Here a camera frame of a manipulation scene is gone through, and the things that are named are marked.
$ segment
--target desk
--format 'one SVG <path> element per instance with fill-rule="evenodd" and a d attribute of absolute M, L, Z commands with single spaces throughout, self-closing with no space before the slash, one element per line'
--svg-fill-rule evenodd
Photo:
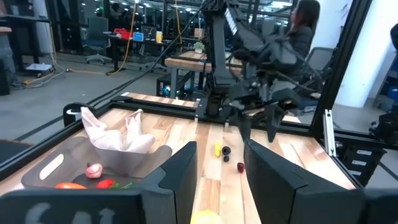
<path fill-rule="evenodd" d="M 125 93 L 123 95 L 132 96 L 139 100 L 196 107 L 194 102 L 189 101 L 135 93 Z M 132 111 L 112 109 L 100 117 L 100 120 L 108 125 L 108 129 L 118 129 L 126 135 L 124 118 L 131 113 Z M 286 116 L 286 119 L 296 120 L 296 118 L 290 116 Z M 173 154 L 175 154 L 187 142 L 197 142 L 198 182 L 193 212 L 206 209 L 212 210 L 220 215 L 225 224 L 260 223 L 246 173 L 240 174 L 236 170 L 237 162 L 243 162 L 243 142 L 237 127 L 224 129 L 219 124 L 195 123 L 194 120 L 149 114 L 145 113 L 145 111 L 142 115 L 142 123 L 144 132 L 151 133 L 156 138 L 151 151 L 166 144 L 173 149 Z M 81 130 L 70 138 L 74 136 L 86 137 L 86 133 Z M 346 189 L 354 188 L 353 184 L 316 140 L 278 133 L 275 141 L 268 143 L 266 136 L 266 133 L 260 130 L 253 129 L 251 133 L 253 140 L 310 172 Z M 222 162 L 221 158 L 214 157 L 216 141 L 222 141 L 222 145 L 229 146 L 232 149 L 229 162 Z M 22 189 L 22 176 L 56 148 L 57 146 L 0 182 L 0 194 Z"/>
<path fill-rule="evenodd" d="M 36 27 L 34 25 L 36 22 L 50 23 L 50 20 L 34 16 L 15 16 L 15 15 L 3 15 L 0 16 L 0 19 L 5 19 L 7 21 L 6 23 L 9 26 L 11 26 L 11 28 L 14 29 L 14 31 L 15 28 L 18 27 L 27 27 L 27 31 L 29 33 L 28 36 L 29 47 L 30 50 L 32 51 L 34 63 L 40 63 L 39 40 L 37 37 Z M 18 36 L 16 32 L 12 32 L 10 35 L 10 45 L 13 52 L 12 55 L 17 63 L 18 69 L 23 72 L 25 70 L 25 66 L 23 63 L 21 47 L 18 43 Z"/>
<path fill-rule="evenodd" d="M 12 32 L 10 27 L 0 27 L 0 33 L 9 33 Z"/>
<path fill-rule="evenodd" d="M 182 53 L 178 55 L 177 57 L 173 58 L 167 58 L 164 63 L 167 67 L 172 69 L 172 80 L 171 80 L 171 85 L 170 85 L 170 97 L 175 98 L 176 92 L 177 92 L 177 75 L 178 71 L 180 69 L 182 70 L 189 70 L 193 72 L 200 72 L 200 77 L 199 77 L 199 87 L 203 86 L 203 77 L 204 73 L 209 73 L 211 72 L 211 63 L 205 63 L 204 61 L 207 59 L 205 54 L 199 54 L 193 51 L 188 51 L 185 53 Z M 241 66 L 242 63 L 239 60 L 236 60 L 235 58 L 232 58 L 231 61 L 231 70 L 234 74 L 239 74 L 242 70 Z"/>
<path fill-rule="evenodd" d="M 109 35 L 109 39 L 111 40 L 111 47 L 112 47 L 112 59 L 113 59 L 113 70 L 110 72 L 107 72 L 106 74 L 109 75 L 110 73 L 114 73 L 116 71 L 123 71 L 125 68 L 119 68 L 119 51 L 118 51 L 118 45 L 119 41 L 128 41 L 126 39 L 122 39 L 116 35 Z M 167 47 L 168 45 L 166 43 L 156 43 L 152 41 L 136 41 L 130 38 L 130 43 L 139 43 L 139 44 L 150 44 L 150 45 L 158 45 L 160 47 Z"/>

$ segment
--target gray tray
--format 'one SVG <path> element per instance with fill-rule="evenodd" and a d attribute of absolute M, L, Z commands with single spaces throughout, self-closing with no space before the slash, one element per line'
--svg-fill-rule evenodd
<path fill-rule="evenodd" d="M 135 179 L 144 178 L 162 165 L 172 155 L 168 146 L 160 146 L 152 154 L 129 152 L 122 161 L 114 161 L 112 166 L 106 164 L 104 156 L 120 160 L 119 151 L 106 151 L 95 148 L 88 138 L 70 138 L 55 151 L 49 154 L 22 177 L 25 188 L 54 188 L 61 182 L 73 182 L 94 188 L 103 179 L 114 179 L 117 183 L 128 184 Z M 88 164 L 100 163 L 104 169 L 99 179 L 85 177 Z"/>

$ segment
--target white wall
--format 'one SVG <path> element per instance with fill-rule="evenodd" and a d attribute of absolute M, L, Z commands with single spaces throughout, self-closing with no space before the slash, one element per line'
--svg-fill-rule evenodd
<path fill-rule="evenodd" d="M 373 83 L 373 86 L 371 88 L 371 92 L 369 93 L 368 98 L 376 98 L 377 97 L 377 94 L 379 93 L 379 90 L 381 89 L 381 87 L 384 83 L 384 80 L 386 79 L 388 71 L 390 70 L 392 63 L 394 62 L 395 57 L 396 57 L 396 49 L 394 48 L 393 44 L 390 43 L 389 49 L 387 51 L 386 56 L 382 60 L 383 63 L 381 65 L 379 73 Z"/>
<path fill-rule="evenodd" d="M 47 7 L 45 0 L 33 0 L 33 10 L 36 17 L 45 16 L 48 17 Z M 50 25 L 44 22 L 36 23 L 37 36 L 39 38 L 40 51 L 42 53 L 53 52 L 52 40 L 50 36 Z"/>
<path fill-rule="evenodd" d="M 364 106 L 384 59 L 391 52 L 390 30 L 398 21 L 396 9 L 398 1 L 372 2 L 335 103 Z"/>
<path fill-rule="evenodd" d="M 313 47 L 335 48 L 353 0 L 318 0 L 321 12 Z"/>

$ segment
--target red onion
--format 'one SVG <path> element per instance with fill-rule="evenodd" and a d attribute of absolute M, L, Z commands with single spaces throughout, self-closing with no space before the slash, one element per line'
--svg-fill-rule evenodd
<path fill-rule="evenodd" d="M 101 164 L 93 164 L 86 169 L 86 176 L 88 178 L 99 178 L 101 177 L 103 167 Z"/>

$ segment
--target white cloth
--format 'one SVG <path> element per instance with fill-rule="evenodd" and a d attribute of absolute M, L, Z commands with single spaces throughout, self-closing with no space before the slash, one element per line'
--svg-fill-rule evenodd
<path fill-rule="evenodd" d="M 126 145 L 123 144 L 123 136 L 119 130 L 106 130 L 106 124 L 96 119 L 87 107 L 81 108 L 81 120 L 90 142 L 98 149 L 147 153 L 155 143 L 155 137 L 143 134 L 142 112 L 139 109 L 126 118 Z"/>

